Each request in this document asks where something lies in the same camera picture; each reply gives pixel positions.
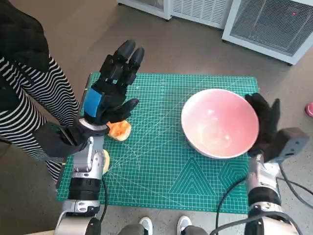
pink object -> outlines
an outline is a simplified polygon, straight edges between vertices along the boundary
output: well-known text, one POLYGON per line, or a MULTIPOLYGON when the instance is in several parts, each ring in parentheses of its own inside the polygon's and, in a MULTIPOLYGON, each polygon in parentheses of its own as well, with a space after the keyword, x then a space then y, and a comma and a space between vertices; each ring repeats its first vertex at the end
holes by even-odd
POLYGON ((308 103, 307 106, 305 106, 305 112, 310 117, 313 117, 313 103, 308 103))
POLYGON ((217 159, 247 152, 259 133, 259 121, 241 96, 209 89, 190 97, 181 112, 181 125, 190 144, 201 154, 217 159))

white sneaker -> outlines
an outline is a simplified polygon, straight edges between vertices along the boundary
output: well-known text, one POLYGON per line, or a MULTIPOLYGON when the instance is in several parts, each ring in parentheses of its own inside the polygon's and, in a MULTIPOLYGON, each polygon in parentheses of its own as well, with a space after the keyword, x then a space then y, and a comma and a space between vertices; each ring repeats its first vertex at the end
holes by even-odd
POLYGON ((141 224, 146 230, 148 230, 148 235, 152 235, 152 221, 149 217, 143 217, 139 224, 141 224))
POLYGON ((181 218, 179 218, 177 223, 177 235, 180 235, 180 233, 189 225, 192 225, 189 217, 183 215, 181 218))

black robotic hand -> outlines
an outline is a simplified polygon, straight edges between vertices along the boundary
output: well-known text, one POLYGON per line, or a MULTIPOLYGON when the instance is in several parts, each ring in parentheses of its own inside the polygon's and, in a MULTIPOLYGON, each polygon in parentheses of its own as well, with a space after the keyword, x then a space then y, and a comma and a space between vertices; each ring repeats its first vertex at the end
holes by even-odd
POLYGON ((245 99, 253 107, 259 119, 258 138, 248 151, 248 154, 253 156, 260 151, 264 152, 277 133, 277 124, 280 118, 280 100, 275 99, 272 106, 270 106, 259 93, 246 94, 245 99))
POLYGON ((100 69, 100 78, 88 91, 84 101, 84 118, 92 125, 123 121, 139 102, 133 98, 124 103, 127 86, 131 85, 144 57, 144 49, 135 49, 135 42, 127 40, 113 54, 108 55, 100 69))

gray floor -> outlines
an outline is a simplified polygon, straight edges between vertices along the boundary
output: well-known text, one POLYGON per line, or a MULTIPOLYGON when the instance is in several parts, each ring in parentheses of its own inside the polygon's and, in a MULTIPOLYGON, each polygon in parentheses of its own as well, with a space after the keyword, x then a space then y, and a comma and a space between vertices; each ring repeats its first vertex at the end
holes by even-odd
MULTIPOLYGON (((78 98, 87 76, 99 70, 108 53, 124 40, 135 39, 146 49, 142 72, 252 75, 268 101, 282 100, 281 127, 298 126, 313 135, 313 119, 304 105, 313 101, 313 49, 293 67, 242 47, 221 42, 222 32, 197 23, 160 18, 117 6, 112 0, 12 0, 21 10, 40 20, 55 57, 78 98)), ((310 142, 301 155, 284 164, 290 179, 313 188, 310 142)), ((0 159, 0 234, 16 235, 53 229, 60 211, 54 186, 45 166, 11 147, 0 159)), ((304 234, 313 231, 312 211, 301 205, 281 183, 286 211, 304 234)), ((214 213, 109 207, 103 233, 114 235, 141 216, 153 219, 154 234, 176 234, 176 222, 187 214, 195 225, 211 231, 214 213)), ((221 224, 242 215, 222 214, 221 224)), ((220 234, 243 234, 237 227, 220 234)))

black cable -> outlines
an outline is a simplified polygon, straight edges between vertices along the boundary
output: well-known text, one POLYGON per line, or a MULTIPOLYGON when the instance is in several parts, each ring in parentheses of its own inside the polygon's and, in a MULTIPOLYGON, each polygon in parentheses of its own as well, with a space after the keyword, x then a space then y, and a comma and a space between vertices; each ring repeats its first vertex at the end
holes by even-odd
POLYGON ((103 184, 103 187, 104 187, 104 196, 105 196, 105 199, 104 199, 104 209, 103 209, 103 212, 102 212, 102 215, 101 215, 101 218, 100 218, 100 223, 102 223, 103 221, 103 218, 107 212, 107 207, 108 207, 108 188, 107 188, 107 185, 106 185, 106 182, 104 181, 104 177, 102 177, 102 184, 103 184))
POLYGON ((282 167, 281 164, 279 164, 279 168, 280 168, 280 171, 281 171, 281 173, 282 173, 282 175, 283 175, 283 177, 284 177, 284 179, 285 179, 285 181, 286 181, 286 184, 288 185, 289 189, 292 191, 292 193, 294 194, 294 196, 295 196, 300 202, 302 202, 304 205, 306 205, 307 207, 313 209, 313 206, 312 206, 311 204, 307 203, 305 200, 303 200, 303 198, 300 197, 300 195, 294 190, 294 188, 292 187, 290 181, 288 180, 287 175, 285 174, 284 169, 283 169, 283 167, 282 167))
MULTIPOLYGON (((286 181, 284 178, 281 178, 281 177, 277 177, 278 180, 283 180, 283 181, 286 181)), ((309 194, 311 194, 313 196, 313 191, 309 190, 308 188, 304 187, 303 185, 300 185, 292 180, 288 180, 289 183, 291 183, 292 185, 296 185, 298 186, 299 188, 302 188, 303 190, 305 190, 306 192, 308 192, 309 194)))
POLYGON ((272 215, 280 216, 280 217, 284 218, 285 220, 289 221, 291 224, 293 224, 293 226, 297 230, 298 234, 302 235, 302 232, 301 232, 299 226, 296 224, 296 222, 289 215, 287 215, 287 214, 285 214, 283 212, 279 212, 279 211, 276 211, 276 212, 275 211, 271 211, 271 212, 270 211, 263 211, 263 212, 259 213, 256 216, 252 216, 252 217, 249 217, 247 219, 242 219, 242 220, 238 220, 238 221, 235 221, 235 222, 231 222, 231 223, 228 223, 228 224, 221 225, 218 229, 213 230, 210 233, 210 235, 217 234, 219 231, 227 229, 227 228, 230 228, 230 227, 233 227, 233 226, 250 223, 250 222, 259 220, 262 217, 267 217, 267 216, 272 216, 272 215))
MULTIPOLYGON (((245 181, 246 177, 245 178, 242 178, 240 180, 238 180, 237 182, 235 182, 228 190, 227 192, 224 194, 223 198, 220 200, 220 203, 217 207, 217 210, 216 210, 216 219, 215 219, 215 230, 218 229, 219 227, 219 216, 220 216, 220 210, 222 208, 222 204, 224 203, 226 197, 230 194, 230 192, 236 187, 238 186, 239 184, 241 184, 243 181, 245 181)), ((311 190, 309 190, 308 188, 294 182, 294 181, 291 181, 291 180, 288 180, 288 179, 284 179, 284 178, 281 178, 281 177, 277 177, 278 180, 283 180, 285 181, 286 183, 289 182, 290 184, 293 184, 293 185, 296 185, 300 188, 302 188, 303 190, 305 190, 306 192, 308 192, 309 194, 311 194, 313 196, 313 192, 311 190)))
POLYGON ((219 227, 219 216, 220 216, 220 210, 222 208, 222 204, 224 203, 226 197, 230 194, 230 192, 232 192, 232 190, 238 186, 239 184, 241 184, 242 182, 244 182, 246 180, 246 177, 238 180, 236 183, 234 183, 228 190, 227 192, 224 194, 223 198, 221 199, 219 205, 217 206, 217 210, 216 210, 216 219, 215 219, 215 230, 218 229, 219 227))

